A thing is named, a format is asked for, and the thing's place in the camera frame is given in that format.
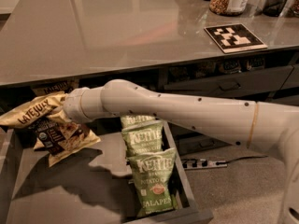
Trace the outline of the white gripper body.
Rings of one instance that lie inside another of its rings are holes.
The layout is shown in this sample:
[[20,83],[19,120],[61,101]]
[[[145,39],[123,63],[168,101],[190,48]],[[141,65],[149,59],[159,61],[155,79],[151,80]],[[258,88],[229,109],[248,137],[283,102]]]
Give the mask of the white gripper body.
[[81,98],[87,90],[88,88],[74,89],[67,94],[64,100],[63,111],[69,119],[76,123],[88,123],[92,121],[84,114],[81,107]]

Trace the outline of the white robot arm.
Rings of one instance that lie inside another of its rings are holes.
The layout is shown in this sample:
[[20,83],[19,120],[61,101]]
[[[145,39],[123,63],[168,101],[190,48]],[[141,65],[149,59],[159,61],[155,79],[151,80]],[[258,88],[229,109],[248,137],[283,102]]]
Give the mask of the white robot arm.
[[278,224],[299,224],[299,107],[150,91],[127,80],[80,88],[63,111],[75,122],[148,115],[280,161],[286,169]]

